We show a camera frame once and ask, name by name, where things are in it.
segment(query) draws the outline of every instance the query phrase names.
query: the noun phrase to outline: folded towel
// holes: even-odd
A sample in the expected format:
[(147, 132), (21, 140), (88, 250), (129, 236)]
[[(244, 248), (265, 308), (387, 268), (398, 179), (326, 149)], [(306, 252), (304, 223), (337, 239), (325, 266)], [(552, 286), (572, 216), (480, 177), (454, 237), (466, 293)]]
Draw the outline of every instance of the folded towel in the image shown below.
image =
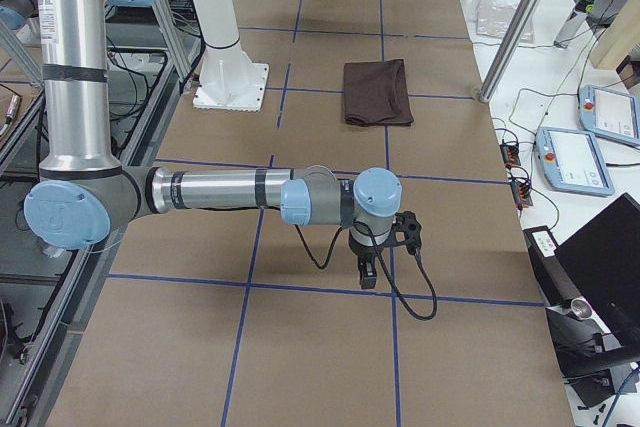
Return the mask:
[(404, 60), (344, 64), (344, 121), (361, 127), (413, 123)]

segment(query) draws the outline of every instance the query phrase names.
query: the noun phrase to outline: robotic arm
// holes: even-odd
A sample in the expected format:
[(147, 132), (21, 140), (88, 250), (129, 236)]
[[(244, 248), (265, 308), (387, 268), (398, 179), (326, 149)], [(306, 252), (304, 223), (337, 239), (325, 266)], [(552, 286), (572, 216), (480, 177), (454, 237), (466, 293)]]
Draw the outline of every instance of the robotic arm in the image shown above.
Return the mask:
[[(208, 172), (123, 167), (110, 150), (106, 1), (38, 0), (50, 154), (39, 166), (42, 182), (25, 199), (25, 217), (36, 235), (58, 247), (81, 249), (136, 218), (173, 208), (275, 208), (289, 224), (349, 229), (363, 288), (375, 285), (374, 263), (382, 248), (405, 245), (419, 254), (420, 224), (410, 213), (397, 213), (402, 188), (384, 169), (369, 169), (349, 181), (324, 167)], [(233, 14), (232, 5), (217, 10)], [(235, 26), (235, 16), (224, 23)], [(239, 41), (221, 48), (211, 45), (215, 36), (205, 40), (216, 53), (228, 49), (222, 55), (240, 49)], [(396, 239), (398, 233), (404, 240)]]

